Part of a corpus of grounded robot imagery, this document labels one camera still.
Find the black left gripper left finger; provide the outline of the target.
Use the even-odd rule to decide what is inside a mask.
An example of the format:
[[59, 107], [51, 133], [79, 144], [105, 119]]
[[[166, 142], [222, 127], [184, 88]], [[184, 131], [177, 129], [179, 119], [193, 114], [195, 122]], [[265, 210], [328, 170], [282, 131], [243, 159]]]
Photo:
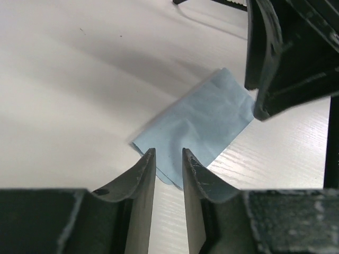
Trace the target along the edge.
[[2, 189], [1, 253], [147, 253], [155, 176], [152, 148], [93, 192]]

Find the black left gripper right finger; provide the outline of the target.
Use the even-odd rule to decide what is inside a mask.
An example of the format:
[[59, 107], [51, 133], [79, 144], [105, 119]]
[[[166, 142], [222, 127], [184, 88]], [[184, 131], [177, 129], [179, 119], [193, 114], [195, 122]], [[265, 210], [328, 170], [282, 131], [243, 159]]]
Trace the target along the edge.
[[240, 190], [182, 151], [190, 253], [338, 253], [338, 190]]

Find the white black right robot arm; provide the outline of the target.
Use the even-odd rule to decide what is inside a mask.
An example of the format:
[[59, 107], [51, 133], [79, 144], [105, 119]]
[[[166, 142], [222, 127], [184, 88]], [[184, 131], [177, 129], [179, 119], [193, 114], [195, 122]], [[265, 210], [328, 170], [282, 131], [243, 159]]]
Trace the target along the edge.
[[331, 98], [322, 189], [239, 190], [182, 151], [190, 253], [338, 253], [338, 1], [248, 1], [245, 88], [265, 121]]

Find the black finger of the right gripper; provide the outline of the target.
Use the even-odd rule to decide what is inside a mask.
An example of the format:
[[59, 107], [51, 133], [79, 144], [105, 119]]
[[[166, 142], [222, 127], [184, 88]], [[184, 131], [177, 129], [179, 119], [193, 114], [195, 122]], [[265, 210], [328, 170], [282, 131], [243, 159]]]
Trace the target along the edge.
[[256, 1], [265, 28], [254, 116], [338, 95], [338, 1]]
[[267, 36], [264, 17], [257, 1], [247, 1], [247, 14], [248, 38], [245, 88], [254, 90], [259, 88], [260, 84], [265, 62]]

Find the light blue cleaning cloth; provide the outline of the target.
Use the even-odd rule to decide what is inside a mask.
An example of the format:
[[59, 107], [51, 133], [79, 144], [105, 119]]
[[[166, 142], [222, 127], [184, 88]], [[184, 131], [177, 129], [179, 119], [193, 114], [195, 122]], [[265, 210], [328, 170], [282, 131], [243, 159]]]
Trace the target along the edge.
[[141, 155], [155, 148], [158, 178], [181, 189], [183, 148], [210, 165], [251, 123], [253, 106], [246, 89], [223, 68], [155, 118], [131, 145]]

